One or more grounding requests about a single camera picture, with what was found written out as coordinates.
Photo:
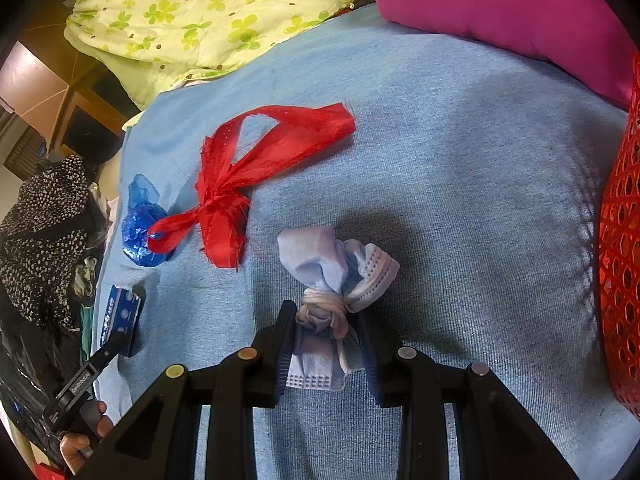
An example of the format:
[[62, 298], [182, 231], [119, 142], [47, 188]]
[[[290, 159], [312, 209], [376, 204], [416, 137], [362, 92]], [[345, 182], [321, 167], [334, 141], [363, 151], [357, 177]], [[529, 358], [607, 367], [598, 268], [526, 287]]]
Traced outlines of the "left hand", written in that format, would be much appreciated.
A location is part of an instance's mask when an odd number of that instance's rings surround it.
[[[114, 428], [114, 424], [106, 414], [107, 405], [103, 401], [98, 402], [98, 410], [101, 418], [96, 424], [96, 434], [103, 439]], [[86, 458], [82, 451], [88, 448], [89, 444], [89, 438], [84, 434], [66, 432], [62, 437], [60, 452], [71, 474], [77, 474], [79, 469], [85, 465]]]

